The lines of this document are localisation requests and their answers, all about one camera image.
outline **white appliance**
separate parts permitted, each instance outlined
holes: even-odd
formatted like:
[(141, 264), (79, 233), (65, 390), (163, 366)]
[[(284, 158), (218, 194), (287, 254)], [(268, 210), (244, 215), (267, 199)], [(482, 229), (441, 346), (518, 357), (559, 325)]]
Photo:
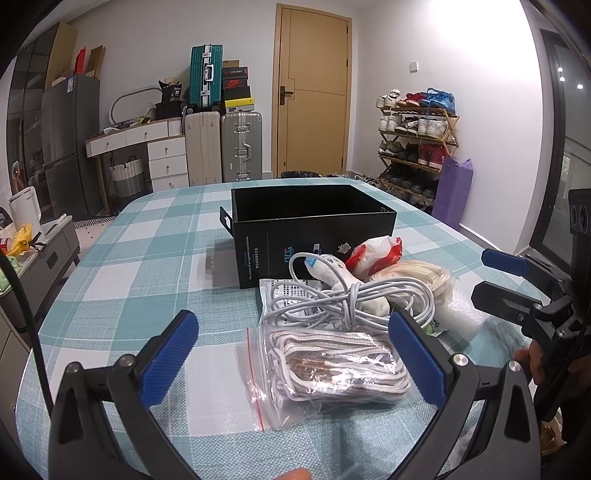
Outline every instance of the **white appliance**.
[(31, 238), (41, 232), (41, 237), (44, 238), (43, 230), (41, 230), (41, 208), (39, 207), (39, 200), (37, 200), (37, 192), (35, 187), (27, 187), (24, 190), (14, 194), (8, 199), (10, 207), (10, 215), (15, 228), (19, 231), (23, 225), (28, 223), (33, 225), (31, 230)]

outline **wooden door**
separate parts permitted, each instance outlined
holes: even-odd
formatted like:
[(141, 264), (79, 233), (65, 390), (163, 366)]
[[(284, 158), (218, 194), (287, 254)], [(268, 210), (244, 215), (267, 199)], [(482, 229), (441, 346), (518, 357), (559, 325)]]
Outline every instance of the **wooden door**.
[(322, 12), (281, 7), (279, 88), (275, 99), (278, 176), (286, 170), (326, 175), (345, 169), (349, 21)]

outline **purple bag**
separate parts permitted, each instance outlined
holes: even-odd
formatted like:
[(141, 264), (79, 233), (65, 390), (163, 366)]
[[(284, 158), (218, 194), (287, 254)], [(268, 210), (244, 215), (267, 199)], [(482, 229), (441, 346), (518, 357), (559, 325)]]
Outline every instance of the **purple bag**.
[(471, 159), (458, 163), (447, 157), (443, 161), (432, 215), (455, 230), (464, 214), (473, 174)]

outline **teal suitcase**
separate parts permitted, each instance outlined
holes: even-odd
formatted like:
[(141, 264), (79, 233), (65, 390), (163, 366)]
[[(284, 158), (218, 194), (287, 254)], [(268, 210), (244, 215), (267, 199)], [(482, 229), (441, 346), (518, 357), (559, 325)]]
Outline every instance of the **teal suitcase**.
[(219, 110), (222, 103), (222, 45), (200, 45), (191, 51), (189, 103)]

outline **yellow bag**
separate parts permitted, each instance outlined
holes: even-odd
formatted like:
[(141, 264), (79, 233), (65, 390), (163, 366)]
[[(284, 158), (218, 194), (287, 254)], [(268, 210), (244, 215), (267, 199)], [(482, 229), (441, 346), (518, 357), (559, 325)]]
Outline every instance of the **yellow bag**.
[(12, 248), (8, 255), (17, 257), (23, 252), (28, 252), (30, 249), (29, 242), (31, 241), (31, 233), (33, 231), (33, 224), (28, 223), (23, 225), (21, 229), (12, 237)]

